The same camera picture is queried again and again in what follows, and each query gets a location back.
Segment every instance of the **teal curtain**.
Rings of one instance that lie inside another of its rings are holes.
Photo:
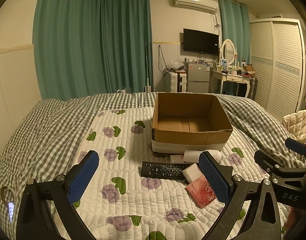
[[[100,61],[97,0],[38,0],[34,57],[43,99],[106,92]]]
[[[231,0],[219,0],[223,40],[230,39],[237,48],[237,61],[242,58],[250,63],[251,31],[248,8],[245,4],[232,3]]]
[[[133,92],[143,92],[146,53],[149,83],[153,87],[149,0],[98,0],[98,15],[100,57],[107,91],[130,87]]]

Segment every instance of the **remote control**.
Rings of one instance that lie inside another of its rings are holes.
[[[182,173],[191,164],[142,162],[141,177],[184,180]]]

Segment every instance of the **oval mirror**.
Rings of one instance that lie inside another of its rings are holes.
[[[229,65],[232,65],[235,60],[235,54],[236,51],[233,42],[230,39],[225,40],[221,46],[221,57],[226,59]]]

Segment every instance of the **silver refrigerator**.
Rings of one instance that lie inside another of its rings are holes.
[[[185,62],[187,68],[187,92],[208,93],[210,81],[210,67],[201,63]]]

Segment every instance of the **metal screw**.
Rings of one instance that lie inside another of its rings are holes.
[[[59,175],[59,176],[57,176],[57,181],[63,181],[64,180],[64,175]]]
[[[268,179],[264,179],[264,183],[266,184],[266,185],[270,185],[270,181],[268,180]]]
[[[32,185],[34,183],[34,179],[28,179],[27,184]]]
[[[242,180],[242,177],[240,175],[234,175],[233,178],[236,181],[241,181]]]

